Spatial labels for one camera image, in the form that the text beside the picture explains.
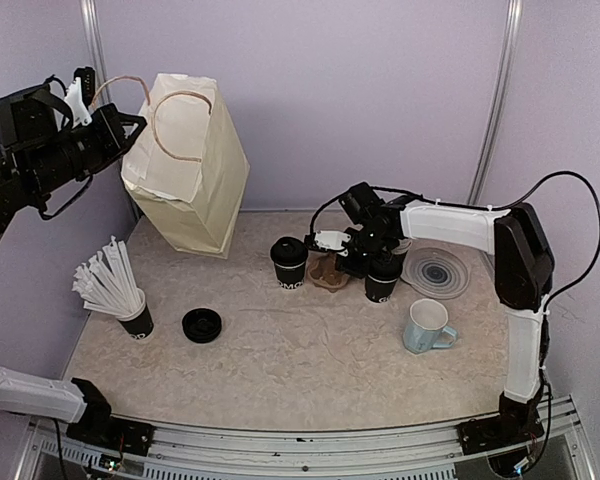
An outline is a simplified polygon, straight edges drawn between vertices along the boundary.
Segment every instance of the mug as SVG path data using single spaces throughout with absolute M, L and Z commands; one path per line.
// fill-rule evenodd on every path
M 447 325 L 449 315 L 440 302 L 423 298 L 411 304 L 407 328 L 402 336 L 404 346 L 411 353 L 424 353 L 432 348 L 451 348 L 458 339 L 458 332 Z M 446 333 L 450 341 L 438 341 Z

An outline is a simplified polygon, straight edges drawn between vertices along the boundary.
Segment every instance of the white paper bag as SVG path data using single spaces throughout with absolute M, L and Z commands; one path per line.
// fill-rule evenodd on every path
M 215 80 L 158 74 L 122 179 L 176 249 L 227 258 L 249 163 Z

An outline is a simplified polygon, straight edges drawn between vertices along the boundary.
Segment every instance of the black lid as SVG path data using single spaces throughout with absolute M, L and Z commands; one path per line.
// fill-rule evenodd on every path
M 282 237 L 271 247 L 271 260 L 283 267 L 300 265 L 308 256 L 304 243 L 293 237 Z
M 395 280 L 402 273 L 402 259 L 396 255 L 387 255 L 371 260 L 369 276 L 377 280 Z
M 220 335 L 222 320 L 213 310 L 196 308 L 182 319 L 182 329 L 186 337 L 195 343 L 209 343 Z

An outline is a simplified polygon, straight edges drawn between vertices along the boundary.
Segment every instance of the bundle of straws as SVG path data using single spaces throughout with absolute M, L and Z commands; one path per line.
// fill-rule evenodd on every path
M 88 310 L 124 318 L 142 307 L 127 247 L 115 237 L 89 259 L 88 267 L 86 263 L 79 266 L 74 278 L 72 290 L 80 294 Z

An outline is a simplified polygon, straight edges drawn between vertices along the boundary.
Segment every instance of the white wall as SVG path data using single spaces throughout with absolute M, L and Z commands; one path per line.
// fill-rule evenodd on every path
M 514 200 L 541 176 L 573 169 L 600 195 L 600 1 L 524 2 L 494 163 L 482 201 Z M 531 198 L 556 256 L 556 286 L 579 275 L 596 242 L 595 211 L 575 180 Z M 551 308 L 550 378 L 573 393 L 600 463 L 600 261 Z
M 110 76 L 217 78 L 246 208 L 316 207 L 363 180 L 464 200 L 507 1 L 99 2 Z M 138 109 L 137 85 L 113 87 Z
M 70 81 L 76 67 L 89 63 L 85 46 L 77 2 L 0 0 L 0 97 L 52 73 Z M 61 192 L 52 207 L 73 191 Z M 0 364 L 56 378 L 62 373 L 86 319 L 71 292 L 73 269 L 132 223 L 113 168 L 51 222 L 33 209 L 16 216 L 0 242 Z M 0 414 L 0 480 L 8 478 L 26 425 L 26 417 Z

